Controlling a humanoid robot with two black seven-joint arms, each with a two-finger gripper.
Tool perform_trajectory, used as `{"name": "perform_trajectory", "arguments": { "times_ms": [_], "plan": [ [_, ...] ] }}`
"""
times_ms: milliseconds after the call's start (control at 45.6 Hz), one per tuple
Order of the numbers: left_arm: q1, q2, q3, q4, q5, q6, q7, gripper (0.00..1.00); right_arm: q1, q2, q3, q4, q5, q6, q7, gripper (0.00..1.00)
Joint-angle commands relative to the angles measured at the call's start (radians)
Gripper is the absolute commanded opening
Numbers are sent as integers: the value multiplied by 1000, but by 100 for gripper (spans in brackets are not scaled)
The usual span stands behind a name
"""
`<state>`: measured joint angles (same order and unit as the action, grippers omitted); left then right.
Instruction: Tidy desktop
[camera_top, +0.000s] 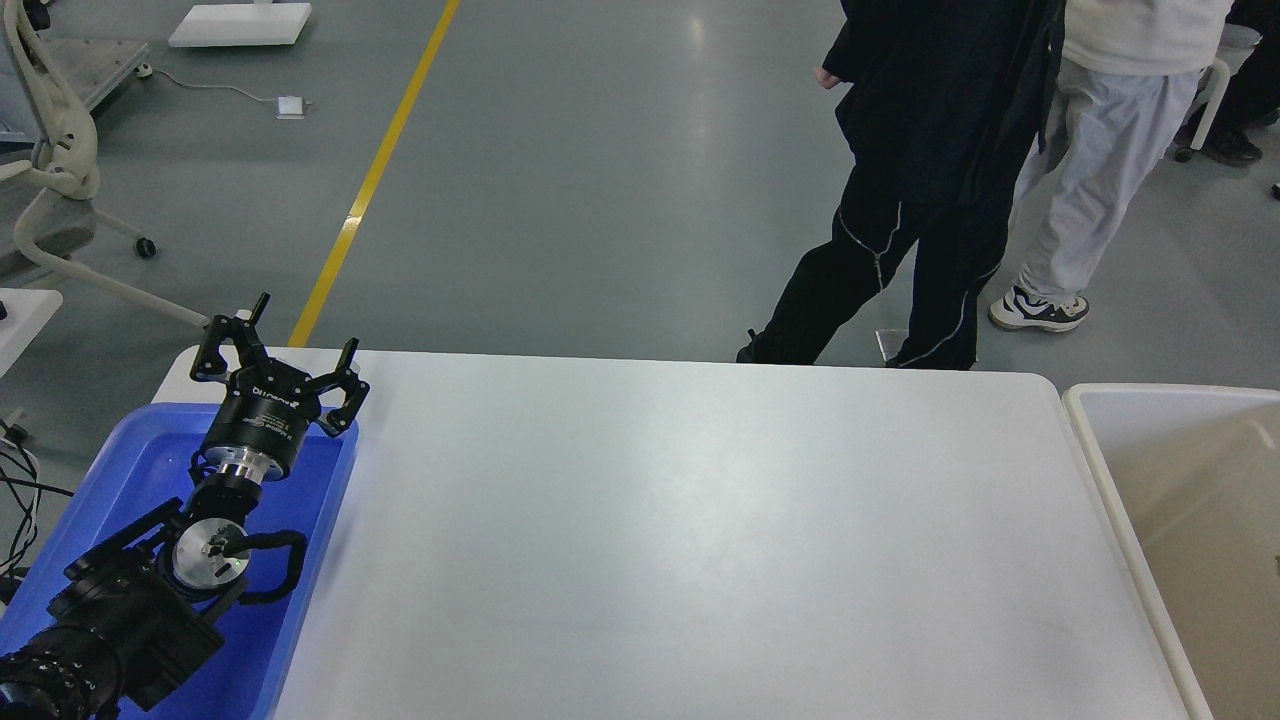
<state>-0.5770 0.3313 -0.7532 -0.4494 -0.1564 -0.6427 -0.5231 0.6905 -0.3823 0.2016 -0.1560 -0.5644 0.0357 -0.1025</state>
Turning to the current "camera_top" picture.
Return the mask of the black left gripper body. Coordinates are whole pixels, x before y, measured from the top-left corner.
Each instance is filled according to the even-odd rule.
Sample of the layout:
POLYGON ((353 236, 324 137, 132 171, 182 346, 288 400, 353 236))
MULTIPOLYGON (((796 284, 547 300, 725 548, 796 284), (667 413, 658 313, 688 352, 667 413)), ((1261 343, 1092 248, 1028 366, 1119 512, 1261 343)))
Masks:
POLYGON ((320 411, 316 395, 298 391, 307 372, 279 360, 242 366, 227 382, 227 396, 201 443, 210 462, 225 462, 239 451, 262 456, 255 480, 291 474, 308 425, 320 411))

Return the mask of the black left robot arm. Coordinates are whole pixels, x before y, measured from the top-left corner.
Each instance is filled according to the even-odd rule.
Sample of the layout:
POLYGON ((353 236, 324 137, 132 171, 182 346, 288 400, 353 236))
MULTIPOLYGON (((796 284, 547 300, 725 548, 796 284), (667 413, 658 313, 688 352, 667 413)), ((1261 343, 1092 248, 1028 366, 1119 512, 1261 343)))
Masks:
POLYGON ((311 427, 335 438, 355 425, 370 386, 356 338, 321 375, 273 357, 257 333, 269 299, 211 319, 192 361, 192 380, 227 392, 191 457, 191 496, 67 565, 51 625, 3 657, 5 719, 115 719, 122 700, 151 710, 223 647, 223 614, 279 602, 301 583, 307 536, 252 533, 250 514, 266 483, 291 474, 311 427))

